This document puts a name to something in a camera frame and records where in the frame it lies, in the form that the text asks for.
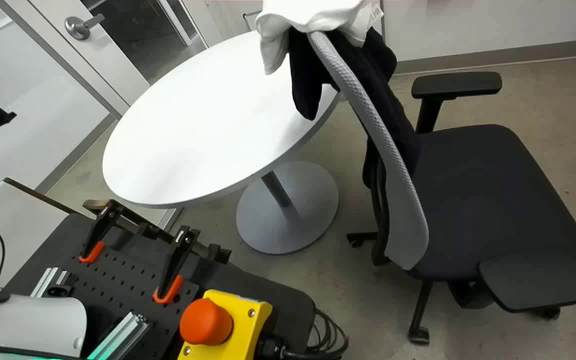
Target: chair caster wheel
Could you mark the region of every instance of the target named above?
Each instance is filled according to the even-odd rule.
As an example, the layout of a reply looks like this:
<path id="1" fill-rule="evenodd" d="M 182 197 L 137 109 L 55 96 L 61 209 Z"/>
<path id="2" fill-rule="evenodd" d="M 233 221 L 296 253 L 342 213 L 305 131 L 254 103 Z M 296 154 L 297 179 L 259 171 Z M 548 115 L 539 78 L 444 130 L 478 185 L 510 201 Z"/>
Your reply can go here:
<path id="1" fill-rule="evenodd" d="M 555 307 L 554 309 L 535 311 L 534 314 L 546 321 L 556 321 L 560 318 L 562 309 L 560 307 Z"/>
<path id="2" fill-rule="evenodd" d="M 408 331 L 408 341 L 417 346 L 430 345 L 430 332 L 423 326 L 419 326 L 417 330 L 410 329 Z"/>

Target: orange clamp handle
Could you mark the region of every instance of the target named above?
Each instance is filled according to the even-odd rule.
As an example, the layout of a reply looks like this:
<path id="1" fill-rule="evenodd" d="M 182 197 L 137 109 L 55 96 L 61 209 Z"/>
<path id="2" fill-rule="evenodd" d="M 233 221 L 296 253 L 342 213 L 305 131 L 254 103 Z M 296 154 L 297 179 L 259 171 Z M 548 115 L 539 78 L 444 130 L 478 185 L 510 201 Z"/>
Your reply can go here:
<path id="1" fill-rule="evenodd" d="M 86 257 L 79 256 L 79 261 L 86 264 L 93 264 L 93 262 L 95 262 L 95 260 L 101 253 L 101 249 L 103 248 L 104 248 L 104 242 L 98 241 L 96 244 L 94 244 L 94 248 L 92 248 L 92 251 L 90 251 L 88 256 Z"/>
<path id="2" fill-rule="evenodd" d="M 168 292 L 166 293 L 166 295 L 163 298 L 160 298 L 157 295 L 157 292 L 159 290 L 159 288 L 157 287 L 155 289 L 155 292 L 153 292 L 153 294 L 152 294 L 152 298 L 154 299 L 155 303 L 158 303 L 158 304 L 170 304 L 170 303 L 172 303 L 173 298 L 177 294 L 177 291 L 179 291 L 179 287 L 181 287 L 181 283 L 183 283 L 183 281 L 184 280 L 181 277 L 181 275 L 177 275 L 176 278 L 174 278 L 172 285 L 170 285 L 170 289 L 168 289 Z"/>

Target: white cloth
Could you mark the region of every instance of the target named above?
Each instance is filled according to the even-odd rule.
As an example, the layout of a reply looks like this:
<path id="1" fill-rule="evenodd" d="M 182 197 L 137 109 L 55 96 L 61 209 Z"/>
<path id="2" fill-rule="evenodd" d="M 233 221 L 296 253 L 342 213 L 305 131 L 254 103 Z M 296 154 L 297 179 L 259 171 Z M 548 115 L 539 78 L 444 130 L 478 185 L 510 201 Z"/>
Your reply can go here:
<path id="1" fill-rule="evenodd" d="M 265 73 L 274 73 L 284 62 L 290 27 L 302 33 L 339 29 L 352 45 L 363 46 L 368 29 L 383 15 L 372 0 L 263 0 L 254 23 Z"/>

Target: door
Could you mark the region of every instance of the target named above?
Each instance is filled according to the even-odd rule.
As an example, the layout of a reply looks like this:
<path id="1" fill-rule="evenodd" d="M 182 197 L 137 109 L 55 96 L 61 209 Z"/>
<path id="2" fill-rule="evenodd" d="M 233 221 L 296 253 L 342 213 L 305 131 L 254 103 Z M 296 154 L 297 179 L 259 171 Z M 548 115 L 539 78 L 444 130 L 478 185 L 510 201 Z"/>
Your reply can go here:
<path id="1" fill-rule="evenodd" d="M 28 1 L 129 105 L 206 48 L 179 0 Z"/>

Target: emergency stop button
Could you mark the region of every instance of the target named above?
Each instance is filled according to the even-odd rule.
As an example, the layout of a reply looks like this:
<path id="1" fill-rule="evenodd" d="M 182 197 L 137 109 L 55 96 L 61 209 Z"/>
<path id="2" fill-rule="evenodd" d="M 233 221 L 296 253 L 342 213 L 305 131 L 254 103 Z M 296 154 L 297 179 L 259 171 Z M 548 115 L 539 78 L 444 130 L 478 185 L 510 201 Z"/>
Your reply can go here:
<path id="1" fill-rule="evenodd" d="M 181 337 L 192 345 L 218 346 L 232 330 L 233 317 L 209 298 L 193 301 L 179 319 Z"/>

